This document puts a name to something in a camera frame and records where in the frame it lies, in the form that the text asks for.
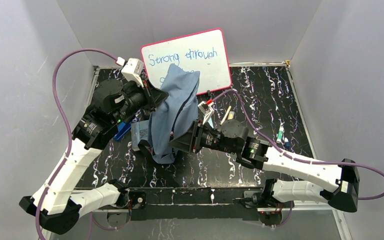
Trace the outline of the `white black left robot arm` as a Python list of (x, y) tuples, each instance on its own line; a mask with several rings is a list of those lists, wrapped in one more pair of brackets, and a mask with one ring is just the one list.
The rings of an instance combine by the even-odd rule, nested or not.
[(116, 136), (118, 127), (131, 121), (140, 110), (155, 111), (168, 95), (145, 80), (123, 83), (108, 79), (98, 85), (84, 115), (69, 132), (67, 150), (58, 165), (37, 192), (19, 202), (26, 213), (34, 216), (40, 239), (44, 238), (43, 230), (67, 233), (80, 217), (101, 207), (132, 207), (129, 189), (116, 179), (82, 193), (74, 193), (74, 189)]

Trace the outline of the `dark blue Nineteen Eighty-Four book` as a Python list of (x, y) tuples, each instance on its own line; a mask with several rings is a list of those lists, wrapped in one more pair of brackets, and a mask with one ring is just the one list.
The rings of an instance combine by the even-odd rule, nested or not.
[(139, 145), (146, 150), (150, 149), (148, 143), (149, 120), (136, 121), (131, 124), (131, 147), (137, 152), (140, 151)]

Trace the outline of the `blue student backpack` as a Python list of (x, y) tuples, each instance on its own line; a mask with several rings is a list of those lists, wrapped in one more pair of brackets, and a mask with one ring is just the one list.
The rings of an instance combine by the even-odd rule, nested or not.
[(147, 139), (138, 144), (145, 160), (161, 165), (175, 162), (180, 150), (170, 141), (186, 133), (198, 119), (199, 84), (199, 71), (184, 71), (173, 63), (169, 66), (160, 87), (168, 97), (150, 114)]

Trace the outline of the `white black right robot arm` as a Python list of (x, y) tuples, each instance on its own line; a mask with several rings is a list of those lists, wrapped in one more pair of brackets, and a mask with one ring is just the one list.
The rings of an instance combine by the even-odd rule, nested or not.
[(326, 203), (337, 210), (355, 213), (358, 210), (360, 176), (356, 163), (343, 159), (330, 165), (305, 157), (249, 136), (249, 130), (237, 120), (227, 120), (220, 129), (199, 120), (179, 135), (170, 135), (169, 145), (196, 153), (202, 148), (236, 155), (236, 162), (249, 169), (278, 172), (297, 177), (298, 181), (269, 179), (261, 193), (268, 207), (290, 201)]

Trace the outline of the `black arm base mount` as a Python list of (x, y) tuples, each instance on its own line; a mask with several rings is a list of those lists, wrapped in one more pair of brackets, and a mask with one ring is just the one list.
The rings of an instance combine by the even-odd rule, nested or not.
[(280, 203), (262, 187), (131, 188), (123, 206), (107, 206), (110, 214), (127, 214), (132, 221), (161, 219), (235, 219), (281, 225), (293, 202)]

